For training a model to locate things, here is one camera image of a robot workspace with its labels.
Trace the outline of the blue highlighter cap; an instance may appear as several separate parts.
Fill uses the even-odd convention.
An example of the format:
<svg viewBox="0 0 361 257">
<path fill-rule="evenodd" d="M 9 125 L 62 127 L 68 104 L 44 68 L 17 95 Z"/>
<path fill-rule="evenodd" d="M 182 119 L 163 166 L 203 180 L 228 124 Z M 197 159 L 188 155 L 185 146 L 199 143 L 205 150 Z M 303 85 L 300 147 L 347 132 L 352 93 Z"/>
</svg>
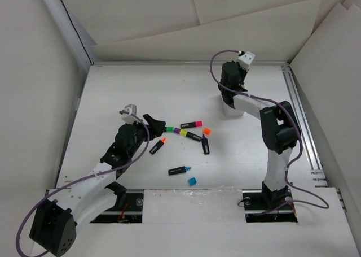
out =
<svg viewBox="0 0 361 257">
<path fill-rule="evenodd" d="M 189 186 L 194 186 L 194 185 L 196 185 L 196 184 L 197 184 L 196 178 L 195 178 L 195 177 L 190 178 L 190 179 L 188 180 L 188 184 L 189 184 Z"/>
</svg>

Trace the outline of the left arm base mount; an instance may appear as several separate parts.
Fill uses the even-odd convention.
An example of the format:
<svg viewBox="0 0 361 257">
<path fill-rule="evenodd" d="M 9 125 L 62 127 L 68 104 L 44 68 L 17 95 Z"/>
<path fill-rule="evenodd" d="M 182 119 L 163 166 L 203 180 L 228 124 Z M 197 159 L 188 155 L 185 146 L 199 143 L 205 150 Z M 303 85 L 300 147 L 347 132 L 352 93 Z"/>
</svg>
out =
<svg viewBox="0 0 361 257">
<path fill-rule="evenodd" d="M 142 223 L 144 190 L 127 189 L 117 182 L 107 186 L 117 196 L 115 204 L 102 212 L 91 223 Z"/>
</svg>

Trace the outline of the green cap black highlighter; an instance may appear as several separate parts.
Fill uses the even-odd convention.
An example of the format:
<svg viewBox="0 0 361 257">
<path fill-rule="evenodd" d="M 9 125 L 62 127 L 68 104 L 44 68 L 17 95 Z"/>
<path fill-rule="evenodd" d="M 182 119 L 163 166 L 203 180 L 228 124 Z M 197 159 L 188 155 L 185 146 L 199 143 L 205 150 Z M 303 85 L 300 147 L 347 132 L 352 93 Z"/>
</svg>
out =
<svg viewBox="0 0 361 257">
<path fill-rule="evenodd" d="M 164 132 L 165 132 L 165 133 L 174 132 L 174 127 L 165 126 L 165 127 L 164 127 Z"/>
</svg>

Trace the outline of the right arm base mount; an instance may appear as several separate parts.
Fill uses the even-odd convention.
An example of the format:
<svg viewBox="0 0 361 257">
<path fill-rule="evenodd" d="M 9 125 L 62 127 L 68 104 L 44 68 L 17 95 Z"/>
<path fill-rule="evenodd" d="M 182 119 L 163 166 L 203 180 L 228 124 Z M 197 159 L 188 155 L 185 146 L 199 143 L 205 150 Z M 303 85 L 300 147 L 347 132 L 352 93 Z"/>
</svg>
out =
<svg viewBox="0 0 361 257">
<path fill-rule="evenodd" d="M 297 223 L 297 214 L 293 204 L 287 203 L 290 191 L 274 202 L 268 202 L 260 190 L 245 190 L 238 206 L 245 211 L 247 223 Z"/>
</svg>

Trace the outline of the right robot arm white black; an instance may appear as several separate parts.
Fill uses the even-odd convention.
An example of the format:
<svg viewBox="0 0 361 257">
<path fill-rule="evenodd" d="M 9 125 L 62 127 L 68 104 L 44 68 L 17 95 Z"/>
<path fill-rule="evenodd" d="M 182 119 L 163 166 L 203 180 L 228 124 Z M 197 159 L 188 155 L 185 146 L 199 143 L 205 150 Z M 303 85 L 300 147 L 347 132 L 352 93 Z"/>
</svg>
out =
<svg viewBox="0 0 361 257">
<path fill-rule="evenodd" d="M 247 210 L 271 210 L 281 205 L 288 196 L 285 173 L 293 148 L 297 145 L 298 124 L 292 106 L 287 101 L 268 103 L 236 94 L 235 91 L 246 92 L 245 77 L 246 70 L 238 62 L 225 62 L 222 64 L 218 88 L 226 116 L 243 116 L 247 113 L 261 122 L 262 139 L 268 149 L 266 176 L 259 193 L 245 193 L 243 198 L 245 203 L 250 204 Z"/>
</svg>

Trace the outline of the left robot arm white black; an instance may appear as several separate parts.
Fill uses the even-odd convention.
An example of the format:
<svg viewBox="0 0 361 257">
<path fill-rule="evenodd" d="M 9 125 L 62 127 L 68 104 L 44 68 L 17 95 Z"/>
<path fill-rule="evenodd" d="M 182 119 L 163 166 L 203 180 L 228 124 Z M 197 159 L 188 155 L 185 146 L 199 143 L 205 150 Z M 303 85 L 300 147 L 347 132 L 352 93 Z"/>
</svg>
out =
<svg viewBox="0 0 361 257">
<path fill-rule="evenodd" d="M 164 132 L 166 122 L 148 114 L 120 114 L 125 124 L 90 174 L 53 191 L 36 206 L 29 237 L 53 256 L 63 256 L 82 227 L 100 213 L 123 208 L 126 189 L 116 180 L 137 161 L 134 155 L 140 146 Z"/>
</svg>

